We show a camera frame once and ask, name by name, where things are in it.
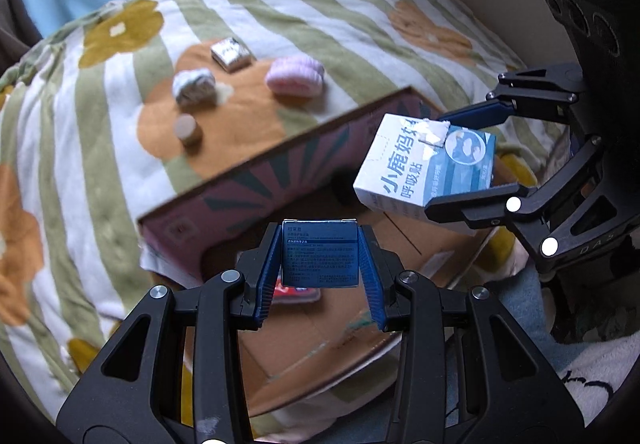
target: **blue label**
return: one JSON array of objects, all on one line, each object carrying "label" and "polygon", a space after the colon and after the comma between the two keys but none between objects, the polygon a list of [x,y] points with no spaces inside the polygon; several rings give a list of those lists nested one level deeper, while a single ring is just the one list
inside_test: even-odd
[{"label": "blue label", "polygon": [[488,189],[494,166],[495,137],[451,126],[444,149],[429,159],[424,203],[443,195]]},{"label": "blue label", "polygon": [[354,220],[282,222],[282,285],[358,286],[358,224]]}]

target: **cardboard box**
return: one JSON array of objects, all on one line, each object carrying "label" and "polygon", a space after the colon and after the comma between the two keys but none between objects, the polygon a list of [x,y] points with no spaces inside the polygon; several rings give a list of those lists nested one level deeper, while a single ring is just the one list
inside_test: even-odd
[{"label": "cardboard box", "polygon": [[[412,89],[399,91],[256,154],[162,205],[139,220],[140,232],[181,272],[206,280],[234,268],[238,251],[256,247],[268,221],[356,218],[372,225],[380,245],[396,252],[405,268],[422,270],[447,286],[469,267],[487,231],[465,236],[373,212],[357,201],[345,207],[323,187],[337,170],[358,170],[385,113],[436,117],[438,110]],[[288,168],[289,186],[280,185],[286,179],[282,173],[277,178],[277,168]],[[513,181],[498,163],[494,175],[494,183]],[[254,189],[266,196],[239,184],[256,180],[263,185]],[[224,202],[230,200],[257,208],[234,209]],[[333,384],[397,338],[370,320],[362,284],[324,289],[315,303],[273,305],[260,331],[242,332],[239,338],[250,414],[276,410]]]},{"label": "cardboard box", "polygon": [[[393,250],[407,269],[424,270],[439,286],[466,271],[484,247],[488,231],[471,237],[411,218],[373,212],[359,203],[340,205],[322,188],[259,222],[236,239],[203,256],[208,279],[234,262],[239,250],[257,246],[268,221],[285,218],[356,218],[371,225],[384,249]],[[391,345],[397,335],[380,332],[370,321],[362,283],[322,289],[318,302],[272,305],[258,332],[241,332],[244,389],[251,416],[277,410],[348,375],[360,363]]]},{"label": "cardboard box", "polygon": [[357,171],[385,113],[431,117],[439,110],[412,88],[387,95],[266,152],[250,154],[147,213],[138,220],[139,231],[157,255],[199,280],[200,258],[209,247],[315,191],[335,172]]}]

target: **pink object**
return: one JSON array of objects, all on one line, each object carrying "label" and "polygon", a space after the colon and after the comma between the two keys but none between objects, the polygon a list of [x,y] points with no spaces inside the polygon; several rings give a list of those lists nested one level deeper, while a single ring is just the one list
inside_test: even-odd
[{"label": "pink object", "polygon": [[317,97],[322,93],[322,76],[314,69],[296,62],[272,64],[264,78],[267,87],[278,95]]},{"label": "pink object", "polygon": [[324,66],[320,61],[316,61],[311,56],[306,54],[298,54],[296,56],[287,56],[285,58],[278,58],[271,63],[271,68],[276,68],[283,64],[297,64],[299,66],[308,66],[313,71],[318,72],[320,77],[324,77]]},{"label": "pink object", "polygon": [[320,289],[285,287],[280,281],[276,281],[273,291],[273,303],[313,303],[321,297]]}]

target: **floral blanket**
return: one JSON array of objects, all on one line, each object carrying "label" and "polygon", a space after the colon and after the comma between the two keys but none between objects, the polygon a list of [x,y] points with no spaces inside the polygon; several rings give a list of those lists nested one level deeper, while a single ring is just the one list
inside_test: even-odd
[{"label": "floral blanket", "polygon": [[[228,36],[260,62],[216,73],[226,101],[205,122],[218,133],[206,135],[206,156],[191,159],[170,133],[171,78]],[[295,106],[260,98],[254,83],[269,59],[300,52],[324,64],[325,96]],[[482,101],[499,72],[521,65],[455,0],[129,0],[69,23],[0,78],[0,351],[55,419],[152,284],[147,270],[157,269],[140,265],[138,217],[246,153],[398,88],[455,109]],[[524,120],[492,132],[526,183],[561,134]],[[489,270],[514,243],[506,231],[495,240],[483,255]],[[345,410],[387,384],[367,377]],[[257,436],[301,424],[291,413],[260,419]]]}]

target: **red object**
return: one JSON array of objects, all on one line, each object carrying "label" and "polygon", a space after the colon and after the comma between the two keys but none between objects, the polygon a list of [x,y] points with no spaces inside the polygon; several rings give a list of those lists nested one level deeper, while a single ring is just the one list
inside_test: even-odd
[{"label": "red object", "polygon": [[273,303],[313,303],[320,299],[320,289],[284,287],[278,276]]}]

